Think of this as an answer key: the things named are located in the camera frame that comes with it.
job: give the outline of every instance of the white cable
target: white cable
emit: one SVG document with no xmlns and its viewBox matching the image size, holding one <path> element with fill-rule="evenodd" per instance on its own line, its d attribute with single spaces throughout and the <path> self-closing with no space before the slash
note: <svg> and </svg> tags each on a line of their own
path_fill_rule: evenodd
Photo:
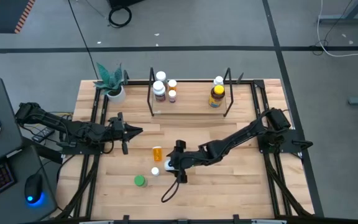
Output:
<svg viewBox="0 0 358 224">
<path fill-rule="evenodd" d="M 319 33 L 319 24 L 320 24 L 320 16 L 321 16 L 321 13 L 323 12 L 323 0 L 321 0 L 321 9 L 320 9 L 320 14 L 318 15 L 318 20 L 317 20 L 317 38 L 318 38 L 318 41 L 320 43 L 320 46 L 323 48 L 323 50 L 329 55 L 329 56 L 332 56 L 332 57 L 348 57 L 348 56 L 356 56 L 358 54 L 348 54 L 348 55 L 333 55 L 331 53 L 329 53 L 323 46 L 323 44 L 321 43 L 321 40 L 320 40 L 320 33 Z"/>
</svg>

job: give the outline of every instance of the potted plant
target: potted plant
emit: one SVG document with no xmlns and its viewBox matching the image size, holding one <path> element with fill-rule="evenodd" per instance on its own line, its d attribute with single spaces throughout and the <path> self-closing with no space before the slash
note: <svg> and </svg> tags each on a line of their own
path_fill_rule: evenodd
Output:
<svg viewBox="0 0 358 224">
<path fill-rule="evenodd" d="M 109 73 L 107 69 L 99 63 L 98 69 L 102 80 L 94 82 L 95 87 L 102 89 L 102 94 L 107 95 L 112 103 L 122 103 L 126 95 L 123 85 L 128 84 L 127 71 L 124 70 L 124 77 L 122 77 L 121 64 L 113 73 Z"/>
</svg>

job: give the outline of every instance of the white pot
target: white pot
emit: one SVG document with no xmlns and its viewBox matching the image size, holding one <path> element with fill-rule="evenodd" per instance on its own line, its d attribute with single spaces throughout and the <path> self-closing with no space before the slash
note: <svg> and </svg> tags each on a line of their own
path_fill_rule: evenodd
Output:
<svg viewBox="0 0 358 224">
<path fill-rule="evenodd" d="M 111 103 L 120 104 L 120 103 L 124 102 L 124 100 L 125 100 L 125 96 L 126 96 L 125 89 L 122 86 L 121 87 L 121 92 L 118 95 L 110 96 L 109 94 L 107 94 L 107 96 L 108 96 L 108 98 L 109 98 Z"/>
</svg>

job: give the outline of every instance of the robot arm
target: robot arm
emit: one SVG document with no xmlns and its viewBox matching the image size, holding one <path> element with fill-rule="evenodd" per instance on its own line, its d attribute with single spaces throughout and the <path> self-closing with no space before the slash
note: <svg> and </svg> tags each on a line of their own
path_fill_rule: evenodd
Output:
<svg viewBox="0 0 358 224">
<path fill-rule="evenodd" d="M 105 142 L 122 141 L 122 150 L 127 154 L 126 142 L 143 129 L 133 127 L 124 122 L 122 113 L 118 113 L 117 118 L 110 118 L 107 127 L 82 121 L 69 121 L 54 114 L 44 111 L 37 103 L 21 103 L 15 117 L 19 126 L 25 124 L 42 124 L 46 127 L 66 133 L 68 142 L 71 141 L 83 144 L 85 146 L 98 146 Z"/>
<path fill-rule="evenodd" d="M 262 118 L 266 117 L 270 127 L 263 126 Z M 250 125 L 223 140 L 214 140 L 198 146 L 198 151 L 184 152 L 186 142 L 177 140 L 174 150 L 168 154 L 170 157 L 165 163 L 165 168 L 178 177 L 180 183 L 187 183 L 185 169 L 193 166 L 209 166 L 223 159 L 230 150 L 243 142 L 256 136 L 265 136 L 272 146 L 280 145 L 284 138 L 282 133 L 287 131 L 291 124 L 282 110 L 271 109 L 264 111 L 261 116 Z"/>
</svg>

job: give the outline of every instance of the small white cap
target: small white cap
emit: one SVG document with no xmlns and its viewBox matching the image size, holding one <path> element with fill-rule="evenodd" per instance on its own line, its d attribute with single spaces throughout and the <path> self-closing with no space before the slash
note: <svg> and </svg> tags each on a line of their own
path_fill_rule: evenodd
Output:
<svg viewBox="0 0 358 224">
<path fill-rule="evenodd" d="M 159 174 L 160 174 L 159 169 L 158 169 L 157 167 L 153 167 L 153 169 L 152 169 L 152 174 L 153 174 L 153 175 L 159 175 Z"/>
<path fill-rule="evenodd" d="M 177 95 L 177 92 L 175 90 L 170 90 L 168 92 L 169 97 L 175 97 Z"/>
<path fill-rule="evenodd" d="M 170 87 L 175 87 L 177 85 L 177 82 L 175 80 L 169 80 L 168 85 Z"/>
<path fill-rule="evenodd" d="M 222 76 L 217 76 L 217 77 L 215 78 L 215 81 L 216 81 L 217 83 L 222 83 L 222 82 L 223 82 Z"/>
<path fill-rule="evenodd" d="M 164 88 L 164 84 L 161 82 L 161 81 L 155 81 L 153 83 L 153 89 L 154 90 L 157 90 L 157 91 L 160 91 Z"/>
<path fill-rule="evenodd" d="M 165 170 L 174 170 L 175 168 L 173 168 L 172 166 L 169 165 L 169 162 L 171 161 L 171 159 L 167 159 L 165 162 L 164 162 L 164 169 Z"/>
<path fill-rule="evenodd" d="M 155 74 L 155 77 L 157 78 L 158 81 L 164 81 L 167 78 L 167 75 L 165 74 L 165 72 L 160 71 L 157 72 L 157 74 Z"/>
</svg>

